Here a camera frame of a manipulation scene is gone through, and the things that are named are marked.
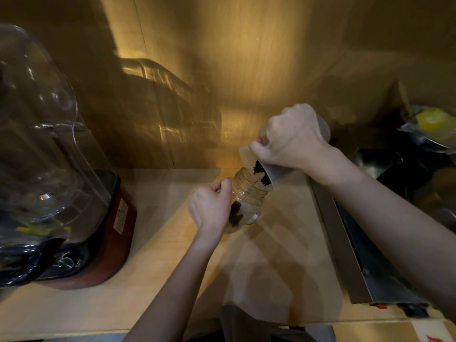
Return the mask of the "clear plastic bag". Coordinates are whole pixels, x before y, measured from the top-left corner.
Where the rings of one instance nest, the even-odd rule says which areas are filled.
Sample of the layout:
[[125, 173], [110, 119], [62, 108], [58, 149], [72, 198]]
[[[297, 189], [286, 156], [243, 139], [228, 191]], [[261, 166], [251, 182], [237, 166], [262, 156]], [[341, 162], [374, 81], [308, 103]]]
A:
[[456, 116], [444, 109], [412, 104], [400, 110], [398, 131], [425, 151], [456, 154]]

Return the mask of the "person's right hand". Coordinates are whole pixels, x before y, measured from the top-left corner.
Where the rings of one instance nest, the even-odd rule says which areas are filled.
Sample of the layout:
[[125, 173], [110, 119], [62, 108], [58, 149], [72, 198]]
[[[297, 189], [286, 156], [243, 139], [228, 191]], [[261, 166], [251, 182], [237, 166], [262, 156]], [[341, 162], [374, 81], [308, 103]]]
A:
[[322, 137], [315, 110], [309, 104], [295, 104], [271, 117], [262, 134], [281, 134], [281, 165], [310, 174], [322, 170], [334, 158], [334, 149]]

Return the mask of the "clear glass jar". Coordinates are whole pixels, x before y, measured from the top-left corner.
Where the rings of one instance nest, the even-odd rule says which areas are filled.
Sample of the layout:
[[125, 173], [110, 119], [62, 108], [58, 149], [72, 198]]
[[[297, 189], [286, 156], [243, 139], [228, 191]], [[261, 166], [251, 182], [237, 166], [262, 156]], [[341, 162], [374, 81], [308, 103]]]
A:
[[235, 233], [245, 225], [253, 224], [259, 216], [263, 200], [273, 187], [254, 185], [253, 167], [242, 167], [230, 179], [232, 181], [231, 210], [224, 234]]

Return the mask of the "red blender base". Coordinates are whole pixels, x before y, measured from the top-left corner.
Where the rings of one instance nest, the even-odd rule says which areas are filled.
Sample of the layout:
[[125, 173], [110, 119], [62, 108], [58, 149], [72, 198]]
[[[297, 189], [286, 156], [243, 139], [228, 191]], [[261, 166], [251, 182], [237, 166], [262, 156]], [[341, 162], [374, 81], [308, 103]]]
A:
[[38, 241], [0, 246], [0, 289], [39, 283], [58, 290], [100, 285], [126, 263], [133, 240], [137, 210], [112, 171], [95, 170], [112, 194], [106, 215], [85, 240], [71, 242], [65, 233]]

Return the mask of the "person's left forearm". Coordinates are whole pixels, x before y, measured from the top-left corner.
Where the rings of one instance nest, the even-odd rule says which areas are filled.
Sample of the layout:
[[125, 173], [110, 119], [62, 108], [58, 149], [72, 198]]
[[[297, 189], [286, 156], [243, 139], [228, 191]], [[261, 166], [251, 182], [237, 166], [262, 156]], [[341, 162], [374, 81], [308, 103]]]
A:
[[123, 342], [181, 342], [224, 226], [201, 226], [189, 249]]

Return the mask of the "person's left hand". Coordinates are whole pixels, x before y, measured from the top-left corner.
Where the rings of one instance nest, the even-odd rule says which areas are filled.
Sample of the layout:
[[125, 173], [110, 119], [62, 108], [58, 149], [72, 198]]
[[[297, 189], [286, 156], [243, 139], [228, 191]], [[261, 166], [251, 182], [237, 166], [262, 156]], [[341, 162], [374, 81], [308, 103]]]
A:
[[228, 222], [232, 196], [219, 195], [220, 182], [199, 186], [188, 202], [188, 212], [198, 232], [219, 242]]

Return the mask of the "yellow lemon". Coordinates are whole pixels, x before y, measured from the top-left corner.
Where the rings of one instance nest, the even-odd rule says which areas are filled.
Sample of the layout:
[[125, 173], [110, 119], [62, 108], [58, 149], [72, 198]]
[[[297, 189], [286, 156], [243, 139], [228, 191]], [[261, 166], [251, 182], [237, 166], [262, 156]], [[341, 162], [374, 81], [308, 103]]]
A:
[[415, 116], [418, 126], [426, 132], [456, 131], [456, 117], [435, 107], [425, 108]]

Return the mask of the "clear plastic blender cover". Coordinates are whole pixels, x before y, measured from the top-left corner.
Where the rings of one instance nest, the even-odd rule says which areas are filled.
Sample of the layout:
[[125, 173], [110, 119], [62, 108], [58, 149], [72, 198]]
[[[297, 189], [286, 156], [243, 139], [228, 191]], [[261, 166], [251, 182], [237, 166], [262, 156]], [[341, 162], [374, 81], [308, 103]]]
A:
[[116, 181], [49, 53], [0, 24], [0, 211], [32, 234], [64, 229], [80, 242], [101, 224]]

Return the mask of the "dark coffee grounds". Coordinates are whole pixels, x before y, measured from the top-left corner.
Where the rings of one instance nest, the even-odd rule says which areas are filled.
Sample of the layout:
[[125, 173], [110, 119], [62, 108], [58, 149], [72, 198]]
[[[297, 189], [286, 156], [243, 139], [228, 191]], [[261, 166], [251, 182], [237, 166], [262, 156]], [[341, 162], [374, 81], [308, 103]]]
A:
[[252, 175], [254, 178], [254, 185], [261, 184], [263, 186], [269, 186], [272, 184], [271, 179], [265, 171], [265, 168], [258, 160], [255, 161]]

